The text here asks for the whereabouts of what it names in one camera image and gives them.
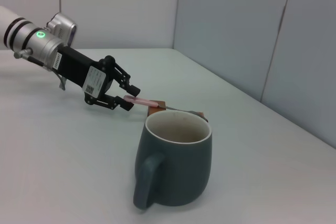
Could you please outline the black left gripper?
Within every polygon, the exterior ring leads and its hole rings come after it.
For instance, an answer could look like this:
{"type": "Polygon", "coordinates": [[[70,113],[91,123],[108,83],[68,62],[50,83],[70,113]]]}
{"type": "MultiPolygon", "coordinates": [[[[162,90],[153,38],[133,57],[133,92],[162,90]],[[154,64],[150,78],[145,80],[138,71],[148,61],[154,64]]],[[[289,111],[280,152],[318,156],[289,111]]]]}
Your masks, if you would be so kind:
{"type": "Polygon", "coordinates": [[[112,56],[94,61],[71,47],[62,47],[58,53],[61,58],[55,71],[82,88],[87,104],[110,110],[118,106],[126,111],[133,108],[133,103],[119,96],[106,95],[113,80],[116,80],[119,87],[132,96],[140,93],[139,88],[130,85],[131,76],[116,63],[112,56]]]}

